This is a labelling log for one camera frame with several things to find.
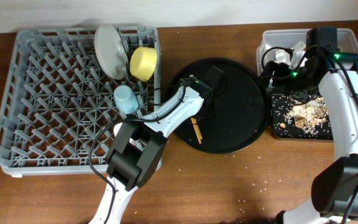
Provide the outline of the pale green plate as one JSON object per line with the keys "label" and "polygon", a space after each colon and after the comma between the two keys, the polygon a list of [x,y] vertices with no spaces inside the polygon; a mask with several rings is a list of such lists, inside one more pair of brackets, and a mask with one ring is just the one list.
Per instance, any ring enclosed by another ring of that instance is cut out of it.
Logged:
{"label": "pale green plate", "polygon": [[122,69],[126,67],[126,51],[117,30],[111,24],[103,24],[94,37],[96,58],[103,72],[110,78],[124,78]]}

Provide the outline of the pink cup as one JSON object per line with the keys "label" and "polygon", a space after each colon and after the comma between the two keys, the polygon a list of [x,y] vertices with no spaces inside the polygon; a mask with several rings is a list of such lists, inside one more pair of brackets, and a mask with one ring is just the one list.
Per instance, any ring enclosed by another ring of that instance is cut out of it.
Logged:
{"label": "pink cup", "polygon": [[113,127],[113,134],[116,136],[122,126],[122,123],[118,123]]}

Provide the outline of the yellow bowl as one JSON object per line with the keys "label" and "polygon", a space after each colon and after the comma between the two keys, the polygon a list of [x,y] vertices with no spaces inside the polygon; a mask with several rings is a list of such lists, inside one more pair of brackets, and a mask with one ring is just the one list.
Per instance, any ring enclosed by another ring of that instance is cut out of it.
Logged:
{"label": "yellow bowl", "polygon": [[138,47],[130,60],[130,73],[142,82],[148,81],[157,66],[157,51],[154,48]]}

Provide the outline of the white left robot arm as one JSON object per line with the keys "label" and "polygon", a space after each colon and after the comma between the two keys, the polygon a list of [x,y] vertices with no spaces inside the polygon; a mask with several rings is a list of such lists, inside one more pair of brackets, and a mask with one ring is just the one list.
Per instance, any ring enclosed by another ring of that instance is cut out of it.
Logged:
{"label": "white left robot arm", "polygon": [[208,112],[223,74],[212,66],[201,78],[193,75],[184,78],[178,91],[157,111],[141,118],[115,121],[100,130],[91,152],[106,131],[118,128],[105,155],[106,175],[94,171],[105,181],[106,189],[91,223],[120,223],[134,192],[161,167],[169,135],[186,120],[197,123],[198,118]]}

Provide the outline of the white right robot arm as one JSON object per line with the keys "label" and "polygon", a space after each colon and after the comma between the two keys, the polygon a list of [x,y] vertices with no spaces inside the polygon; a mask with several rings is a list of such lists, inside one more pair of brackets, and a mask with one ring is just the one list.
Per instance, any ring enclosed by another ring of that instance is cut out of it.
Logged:
{"label": "white right robot arm", "polygon": [[314,178],[311,197],[281,211],[277,223],[358,221],[358,41],[346,28],[267,30],[257,69],[273,90],[304,100],[318,92],[326,103],[334,161]]}

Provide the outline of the light blue cup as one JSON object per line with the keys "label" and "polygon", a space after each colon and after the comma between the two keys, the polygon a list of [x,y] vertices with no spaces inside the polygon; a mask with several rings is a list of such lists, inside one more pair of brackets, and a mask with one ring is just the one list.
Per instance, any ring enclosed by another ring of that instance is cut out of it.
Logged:
{"label": "light blue cup", "polygon": [[125,114],[133,113],[139,108],[135,93],[127,85],[120,85],[114,90],[114,101],[119,111]]}

